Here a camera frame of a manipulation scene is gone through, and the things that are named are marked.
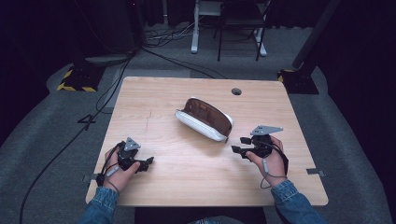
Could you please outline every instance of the person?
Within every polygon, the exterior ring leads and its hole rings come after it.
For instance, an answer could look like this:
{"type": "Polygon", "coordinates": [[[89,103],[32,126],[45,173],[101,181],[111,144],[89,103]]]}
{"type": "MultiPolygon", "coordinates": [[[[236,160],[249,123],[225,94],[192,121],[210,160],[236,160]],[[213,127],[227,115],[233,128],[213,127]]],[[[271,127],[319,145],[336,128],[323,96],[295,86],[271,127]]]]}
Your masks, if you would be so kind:
{"type": "MultiPolygon", "coordinates": [[[[271,136],[271,139],[273,143],[283,151],[282,142],[273,136],[271,136]]],[[[110,164],[117,163],[118,150],[117,148],[115,151],[116,153],[113,153],[107,167],[109,167],[110,164]]],[[[326,223],[323,216],[312,207],[306,197],[287,179],[282,158],[276,150],[273,150],[273,152],[265,158],[267,165],[266,169],[264,169],[263,158],[258,157],[252,152],[247,152],[246,155],[258,166],[262,173],[262,177],[270,184],[276,207],[288,222],[326,223]]],[[[96,189],[95,196],[88,203],[86,211],[78,223],[112,223],[120,193],[125,189],[129,179],[137,171],[139,165],[140,163],[136,162],[128,170],[122,171],[119,169],[111,177],[105,179],[104,185],[96,189]]],[[[242,223],[233,218],[224,216],[205,217],[195,220],[196,221],[192,220],[191,223],[242,223]]]]}

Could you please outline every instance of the wooden table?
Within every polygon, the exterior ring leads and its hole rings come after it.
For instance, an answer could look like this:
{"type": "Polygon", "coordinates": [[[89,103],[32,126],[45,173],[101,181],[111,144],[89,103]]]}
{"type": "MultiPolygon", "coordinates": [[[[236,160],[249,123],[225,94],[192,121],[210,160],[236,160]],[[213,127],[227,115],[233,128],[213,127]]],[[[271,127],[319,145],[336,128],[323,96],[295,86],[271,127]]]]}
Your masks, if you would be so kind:
{"type": "MultiPolygon", "coordinates": [[[[132,137],[141,145],[138,160],[154,157],[147,172],[133,176],[119,205],[131,206],[261,206],[273,205],[270,189],[261,189],[262,175],[253,163],[232,152],[243,146],[258,125],[283,127],[273,133],[282,140],[290,160],[289,179],[313,205],[328,202],[289,97],[280,82],[172,77],[126,77],[108,125],[95,173],[105,153],[132,137]],[[241,95],[233,95],[239,88],[241,95]],[[175,117],[195,96],[234,120],[228,142],[211,140],[175,117]]],[[[92,181],[86,201],[95,193],[92,181]]]]}

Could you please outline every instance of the denim sleeve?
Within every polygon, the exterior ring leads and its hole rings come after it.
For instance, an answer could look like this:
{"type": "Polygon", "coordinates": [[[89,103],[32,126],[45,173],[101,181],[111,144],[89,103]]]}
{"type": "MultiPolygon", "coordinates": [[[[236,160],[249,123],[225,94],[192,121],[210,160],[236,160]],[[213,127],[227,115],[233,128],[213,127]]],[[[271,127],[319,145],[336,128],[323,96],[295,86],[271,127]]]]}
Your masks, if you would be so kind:
{"type": "Polygon", "coordinates": [[[324,218],[312,207],[306,197],[300,193],[294,184],[285,180],[272,188],[276,207],[291,223],[326,223],[324,218]]]}
{"type": "Polygon", "coordinates": [[[119,195],[112,189],[98,187],[78,223],[113,223],[118,198],[119,195]]]}

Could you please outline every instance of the right hand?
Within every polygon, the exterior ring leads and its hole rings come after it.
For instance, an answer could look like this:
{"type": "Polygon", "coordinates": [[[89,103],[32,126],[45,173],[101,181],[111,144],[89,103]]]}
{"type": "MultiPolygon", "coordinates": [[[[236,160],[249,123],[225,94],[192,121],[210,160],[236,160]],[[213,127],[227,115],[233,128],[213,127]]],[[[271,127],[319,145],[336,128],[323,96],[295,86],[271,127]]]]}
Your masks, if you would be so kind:
{"type": "MultiPolygon", "coordinates": [[[[282,142],[273,136],[271,136],[271,140],[283,152],[282,142]]],[[[261,157],[258,157],[256,154],[250,151],[248,151],[246,155],[251,161],[253,161],[259,167],[262,176],[271,185],[272,188],[287,179],[286,177],[284,177],[285,166],[283,164],[283,160],[276,150],[272,150],[272,153],[266,158],[268,165],[268,173],[271,174],[272,176],[264,172],[264,165],[262,164],[261,157]]]]}

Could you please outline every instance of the black chair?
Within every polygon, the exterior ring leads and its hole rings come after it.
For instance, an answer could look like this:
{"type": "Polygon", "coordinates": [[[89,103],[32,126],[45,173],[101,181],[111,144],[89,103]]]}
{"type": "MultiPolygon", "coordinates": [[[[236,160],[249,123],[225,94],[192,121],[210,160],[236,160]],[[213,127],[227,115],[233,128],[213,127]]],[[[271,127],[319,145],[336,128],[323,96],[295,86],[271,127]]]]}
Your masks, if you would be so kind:
{"type": "Polygon", "coordinates": [[[214,34],[214,38],[216,38],[218,30],[220,31],[218,62],[220,61],[223,30],[226,28],[233,28],[237,30],[251,30],[248,38],[254,37],[254,31],[256,29],[262,28],[262,34],[256,56],[256,61],[259,60],[260,48],[262,47],[262,41],[265,31],[265,14],[268,8],[269,6],[266,7],[264,12],[262,13],[259,6],[257,5],[257,1],[255,0],[223,1],[220,9],[219,25],[214,34]]]}

